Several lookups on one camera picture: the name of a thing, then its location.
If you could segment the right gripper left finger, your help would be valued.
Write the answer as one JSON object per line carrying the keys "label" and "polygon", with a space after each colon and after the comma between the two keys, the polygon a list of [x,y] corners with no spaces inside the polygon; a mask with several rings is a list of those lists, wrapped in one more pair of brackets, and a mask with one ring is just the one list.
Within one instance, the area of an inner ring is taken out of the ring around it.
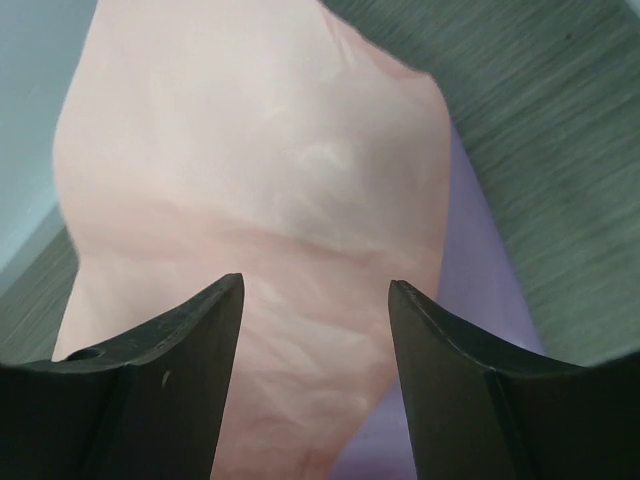
{"label": "right gripper left finger", "polygon": [[208,478],[243,301],[229,274],[63,361],[3,366],[2,477]]}

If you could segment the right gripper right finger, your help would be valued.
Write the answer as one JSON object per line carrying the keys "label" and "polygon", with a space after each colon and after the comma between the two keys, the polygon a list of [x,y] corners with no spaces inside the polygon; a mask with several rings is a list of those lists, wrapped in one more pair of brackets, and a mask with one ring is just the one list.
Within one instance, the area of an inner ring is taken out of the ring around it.
{"label": "right gripper right finger", "polygon": [[591,367],[513,345],[391,284],[390,323],[421,479],[635,479],[639,357]]}

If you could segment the purple pink wrapping paper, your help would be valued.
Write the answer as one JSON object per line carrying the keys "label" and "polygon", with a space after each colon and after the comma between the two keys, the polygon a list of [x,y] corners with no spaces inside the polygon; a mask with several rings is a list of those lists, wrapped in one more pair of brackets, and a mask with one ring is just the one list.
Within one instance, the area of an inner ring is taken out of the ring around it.
{"label": "purple pink wrapping paper", "polygon": [[243,275],[217,479],[415,477],[394,279],[540,349],[438,86],[317,1],[99,2],[54,167],[55,359]]}

